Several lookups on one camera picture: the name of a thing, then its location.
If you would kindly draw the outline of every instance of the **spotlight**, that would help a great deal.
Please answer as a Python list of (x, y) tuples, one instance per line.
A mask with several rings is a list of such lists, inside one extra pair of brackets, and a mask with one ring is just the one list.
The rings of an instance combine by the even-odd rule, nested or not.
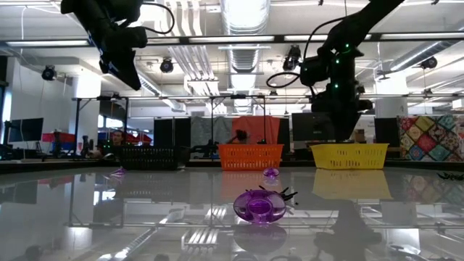
[(285, 57), (285, 61), (283, 62), (283, 70), (284, 71), (292, 71), (299, 64), (299, 59), (302, 57), (302, 51), (299, 49), (299, 46), (293, 45), (290, 48), (289, 54)]
[(42, 79), (44, 80), (56, 80), (57, 72), (55, 71), (54, 65), (46, 65), (45, 70), (42, 72)]
[(277, 94), (277, 91), (276, 91), (276, 90), (272, 90), (272, 91), (270, 91), (270, 93), (269, 93), (269, 96), (277, 96), (277, 95), (278, 95), (278, 94)]
[(159, 66), (159, 69), (163, 73), (172, 73), (174, 70), (174, 65), (173, 62), (171, 62), (171, 58), (163, 58), (161, 66)]
[(438, 61), (435, 57), (430, 57), (427, 60), (421, 62), (419, 67), (422, 69), (434, 69), (438, 65)]

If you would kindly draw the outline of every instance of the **fluorescent light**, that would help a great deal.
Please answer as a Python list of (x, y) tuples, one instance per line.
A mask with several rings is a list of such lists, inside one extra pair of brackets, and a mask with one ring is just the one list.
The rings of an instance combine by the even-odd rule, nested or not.
[(287, 96), (273, 96), (273, 95), (266, 95), (266, 99), (304, 99), (306, 95), (287, 95)]
[(166, 37), (156, 37), (156, 38), (149, 38), (148, 45), (155, 45), (155, 44), (179, 44), (179, 38), (166, 38)]
[(57, 40), (57, 41), (7, 41), (10, 47), (66, 47), (89, 46), (87, 40)]
[(151, 101), (151, 100), (159, 100), (160, 98), (158, 96), (155, 97), (131, 97), (130, 100), (133, 101)]
[(193, 37), (189, 41), (194, 44), (201, 43), (254, 43), (254, 42), (272, 42), (274, 36), (213, 36), (213, 37)]
[(209, 96), (167, 96), (165, 99), (188, 99), (188, 100), (193, 100), (193, 99), (210, 99)]
[[(307, 41), (309, 35), (305, 36), (284, 36), (284, 41)], [(325, 41), (327, 40), (327, 35), (313, 35), (311, 41)]]
[(49, 1), (0, 1), (0, 6), (51, 6)]
[(129, 117), (129, 119), (133, 120), (153, 120), (154, 117)]
[(187, 83), (219, 83), (219, 80), (188, 80)]
[(437, 38), (464, 38), (463, 32), (455, 33), (385, 33), (382, 40), (414, 40), (414, 39), (437, 39)]
[(272, 7), (309, 7), (309, 6), (316, 6), (319, 5), (319, 3), (313, 1), (288, 1), (288, 3), (284, 2), (278, 2), (278, 3), (271, 3), (270, 4)]
[(219, 46), (218, 50), (262, 50), (271, 49), (270, 46)]

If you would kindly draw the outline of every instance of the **purple plastic object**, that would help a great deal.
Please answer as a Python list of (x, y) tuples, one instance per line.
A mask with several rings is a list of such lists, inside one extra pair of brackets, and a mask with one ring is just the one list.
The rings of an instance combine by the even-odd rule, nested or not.
[(103, 177), (106, 178), (109, 181), (114, 181), (116, 183), (122, 183), (123, 179), (125, 177), (125, 172), (126, 172), (126, 170), (121, 167), (121, 168), (111, 172), (109, 175), (104, 175)]
[(285, 215), (286, 205), (274, 191), (255, 190), (240, 195), (233, 203), (233, 210), (251, 223), (272, 223)]
[(278, 169), (276, 169), (276, 168), (269, 167), (269, 168), (267, 168), (267, 169), (264, 170), (263, 174), (264, 174), (266, 177), (274, 178), (274, 177), (277, 177), (277, 176), (278, 176), (279, 171), (278, 171)]

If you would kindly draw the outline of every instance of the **colorful quilt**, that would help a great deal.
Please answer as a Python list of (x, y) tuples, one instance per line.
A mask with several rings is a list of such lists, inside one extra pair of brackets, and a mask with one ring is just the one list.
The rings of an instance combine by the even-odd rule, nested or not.
[(398, 126), (404, 158), (416, 161), (463, 161), (455, 116), (398, 117)]

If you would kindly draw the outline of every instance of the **computer screen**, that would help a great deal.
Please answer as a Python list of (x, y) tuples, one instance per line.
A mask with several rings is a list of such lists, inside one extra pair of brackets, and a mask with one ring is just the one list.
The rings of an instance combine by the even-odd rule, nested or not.
[(8, 142), (40, 141), (42, 139), (43, 118), (12, 120)]
[(334, 126), (326, 113), (291, 114), (294, 141), (330, 141), (335, 139)]

